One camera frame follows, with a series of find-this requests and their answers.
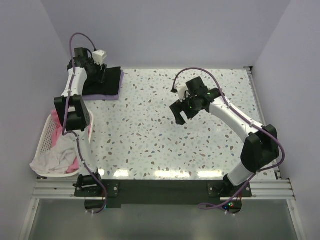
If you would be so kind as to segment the black t shirt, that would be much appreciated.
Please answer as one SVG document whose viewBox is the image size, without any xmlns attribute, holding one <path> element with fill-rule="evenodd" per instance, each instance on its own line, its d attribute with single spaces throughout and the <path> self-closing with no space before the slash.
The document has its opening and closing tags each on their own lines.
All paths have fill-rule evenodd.
<svg viewBox="0 0 320 240">
<path fill-rule="evenodd" d="M 99 73 L 89 76 L 84 83 L 82 95 L 115 96 L 120 91 L 122 68 L 103 68 Z"/>
</svg>

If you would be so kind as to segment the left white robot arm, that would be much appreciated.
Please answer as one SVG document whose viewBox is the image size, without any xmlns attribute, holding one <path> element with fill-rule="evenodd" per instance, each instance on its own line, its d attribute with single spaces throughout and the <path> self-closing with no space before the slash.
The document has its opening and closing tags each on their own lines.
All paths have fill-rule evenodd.
<svg viewBox="0 0 320 240">
<path fill-rule="evenodd" d="M 67 65 L 68 79 L 65 90 L 54 99 L 54 106 L 62 125 L 62 134 L 69 135 L 75 144 L 75 153 L 79 164 L 79 177 L 74 185 L 77 190 L 86 189 L 92 196 L 99 196 L 104 184 L 93 158 L 89 140 L 91 115 L 84 102 L 82 93 L 88 78 L 97 80 L 106 69 L 104 59 L 107 54 L 95 49 L 75 49 Z"/>
</svg>

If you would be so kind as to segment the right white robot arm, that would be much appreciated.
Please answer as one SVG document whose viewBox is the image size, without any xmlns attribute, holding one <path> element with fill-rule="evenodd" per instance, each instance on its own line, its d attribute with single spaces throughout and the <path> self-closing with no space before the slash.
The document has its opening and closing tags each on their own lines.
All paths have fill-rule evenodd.
<svg viewBox="0 0 320 240">
<path fill-rule="evenodd" d="M 201 77 L 196 77 L 184 85 L 174 85 L 173 93 L 179 99 L 170 106 L 178 125 L 186 122 L 200 111 L 206 111 L 222 120 L 243 142 L 240 163 L 223 178 L 223 192 L 235 196 L 241 186 L 253 174 L 270 164 L 280 155 L 277 144 L 277 130 L 271 124 L 263 126 L 238 110 L 218 88 L 209 89 Z"/>
</svg>

